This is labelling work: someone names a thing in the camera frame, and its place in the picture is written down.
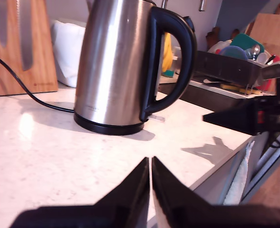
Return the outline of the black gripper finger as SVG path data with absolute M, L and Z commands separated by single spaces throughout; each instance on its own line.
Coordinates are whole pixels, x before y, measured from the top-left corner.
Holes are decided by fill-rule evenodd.
M 246 99 L 238 105 L 223 111 L 206 114 L 203 118 L 258 118 L 259 112 L 265 108 L 265 99 Z
M 258 118 L 234 119 L 204 117 L 204 122 L 228 128 L 248 135 L 256 135 L 265 132 Z
M 155 156 L 152 187 L 160 228 L 216 228 L 212 206 L 182 184 Z
M 149 159 L 143 158 L 130 174 L 95 206 L 112 209 L 111 228 L 145 228 L 150 199 Z

